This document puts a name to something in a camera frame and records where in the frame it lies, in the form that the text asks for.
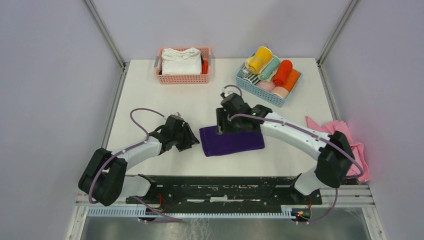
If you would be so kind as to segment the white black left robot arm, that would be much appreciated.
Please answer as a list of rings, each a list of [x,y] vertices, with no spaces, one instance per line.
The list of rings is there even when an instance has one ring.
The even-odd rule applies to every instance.
[[[165,124],[148,133],[146,139],[118,151],[103,147],[97,149],[82,176],[78,188],[91,196],[93,203],[110,206],[119,198],[138,196],[150,204],[157,198],[158,191],[146,177],[127,176],[131,168],[143,161],[160,156],[176,147],[184,151],[199,144],[190,125],[180,116],[171,114]]]

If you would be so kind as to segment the purple cloth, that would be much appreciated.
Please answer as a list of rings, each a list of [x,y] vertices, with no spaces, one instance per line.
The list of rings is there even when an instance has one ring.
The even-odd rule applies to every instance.
[[[226,156],[265,148],[264,138],[260,133],[242,130],[237,133],[217,134],[217,130],[217,126],[199,129],[200,141],[206,157]]]

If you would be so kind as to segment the yellow towel with grey pattern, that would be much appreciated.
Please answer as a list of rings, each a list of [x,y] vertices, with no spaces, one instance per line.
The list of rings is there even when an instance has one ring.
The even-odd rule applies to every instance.
[[[258,74],[265,65],[267,65],[273,58],[272,51],[266,46],[260,46],[255,54],[253,59],[249,64],[249,71],[252,74]]]

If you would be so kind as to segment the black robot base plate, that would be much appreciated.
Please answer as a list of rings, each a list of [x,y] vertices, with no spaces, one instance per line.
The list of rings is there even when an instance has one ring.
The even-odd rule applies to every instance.
[[[166,214],[279,213],[281,206],[322,205],[319,190],[302,196],[294,177],[285,176],[166,176],[147,175],[151,186],[141,197],[159,204]]]

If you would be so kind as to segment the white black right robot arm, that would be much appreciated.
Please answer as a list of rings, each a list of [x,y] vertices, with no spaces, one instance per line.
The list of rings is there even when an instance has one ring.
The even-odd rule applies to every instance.
[[[237,93],[221,93],[221,107],[216,109],[217,133],[255,132],[285,142],[316,161],[310,170],[300,173],[289,189],[289,199],[302,204],[318,189],[337,189],[356,162],[347,137],[340,131],[333,134],[312,130],[290,122],[257,104],[250,107]]]

